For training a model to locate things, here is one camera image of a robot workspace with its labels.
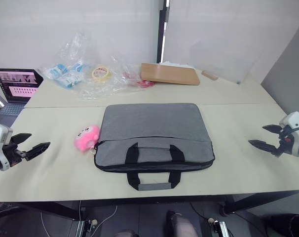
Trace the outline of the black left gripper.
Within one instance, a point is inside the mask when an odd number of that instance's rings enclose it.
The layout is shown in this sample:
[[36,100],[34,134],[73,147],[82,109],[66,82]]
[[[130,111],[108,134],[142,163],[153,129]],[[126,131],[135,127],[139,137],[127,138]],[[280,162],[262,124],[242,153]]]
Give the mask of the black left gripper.
[[18,144],[23,143],[30,136],[30,133],[19,133],[11,137],[11,142],[9,144],[3,145],[2,151],[7,158],[10,167],[20,163],[23,158],[30,161],[48,149],[50,142],[40,143],[27,152],[18,150]]

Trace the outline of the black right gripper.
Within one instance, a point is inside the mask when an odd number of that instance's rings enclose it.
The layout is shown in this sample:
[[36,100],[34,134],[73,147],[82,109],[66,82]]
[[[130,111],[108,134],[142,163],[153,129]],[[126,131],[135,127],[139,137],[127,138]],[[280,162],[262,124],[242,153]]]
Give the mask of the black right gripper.
[[292,154],[292,140],[291,138],[288,138],[289,132],[291,130],[290,127],[284,127],[282,129],[282,127],[279,125],[270,124],[270,125],[265,125],[262,128],[271,133],[279,134],[279,139],[280,139],[279,147],[276,148],[274,145],[270,145],[261,140],[248,140],[248,142],[252,146],[262,151],[269,152],[276,157],[280,157],[283,153],[289,155]]

